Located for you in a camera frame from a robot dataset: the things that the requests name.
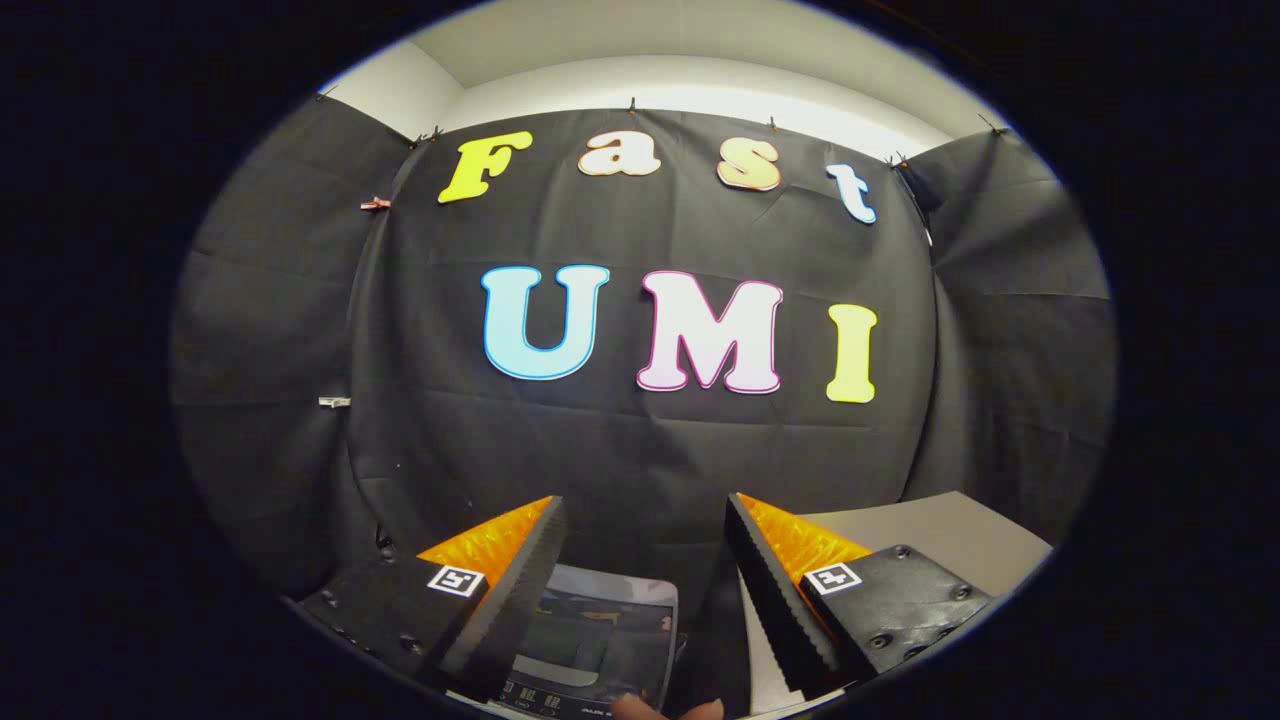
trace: screw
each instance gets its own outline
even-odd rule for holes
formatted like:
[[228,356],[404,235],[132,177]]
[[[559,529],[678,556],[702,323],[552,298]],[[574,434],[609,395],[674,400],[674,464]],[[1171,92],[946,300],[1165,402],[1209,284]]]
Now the screw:
[[422,643],[417,642],[411,635],[401,635],[401,647],[413,655],[422,655]]

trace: ceiling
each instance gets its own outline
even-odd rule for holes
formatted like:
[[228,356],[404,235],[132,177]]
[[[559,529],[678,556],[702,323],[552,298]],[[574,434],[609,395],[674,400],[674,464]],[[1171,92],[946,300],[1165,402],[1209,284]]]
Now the ceiling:
[[787,0],[497,0],[410,37],[462,87],[594,58],[695,55],[790,70],[893,105],[952,137],[1007,124],[922,50]]

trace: orange soft pad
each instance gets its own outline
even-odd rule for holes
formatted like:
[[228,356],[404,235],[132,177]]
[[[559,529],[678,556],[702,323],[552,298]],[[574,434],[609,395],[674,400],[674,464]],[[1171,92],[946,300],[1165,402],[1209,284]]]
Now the orange soft pad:
[[865,547],[819,528],[804,518],[797,518],[786,510],[780,510],[754,497],[737,493],[746,506],[755,525],[760,528],[764,539],[773,548],[782,569],[791,583],[799,589],[804,574],[818,568],[849,562],[870,555]]
[[535,500],[417,553],[422,560],[484,573],[493,591],[552,496]]

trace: phone screen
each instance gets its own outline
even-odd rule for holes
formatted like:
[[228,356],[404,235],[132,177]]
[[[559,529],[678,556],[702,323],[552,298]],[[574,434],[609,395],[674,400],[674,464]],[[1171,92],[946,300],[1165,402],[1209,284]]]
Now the phone screen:
[[671,606],[543,591],[498,701],[547,717],[599,717],[623,693],[663,697]]

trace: binder clip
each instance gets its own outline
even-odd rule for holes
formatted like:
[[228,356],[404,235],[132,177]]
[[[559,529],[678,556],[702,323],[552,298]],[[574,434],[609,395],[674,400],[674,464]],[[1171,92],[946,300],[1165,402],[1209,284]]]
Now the binder clip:
[[390,200],[383,200],[381,197],[374,196],[369,202],[361,202],[360,209],[370,213],[376,213],[378,210],[384,210],[392,206]]

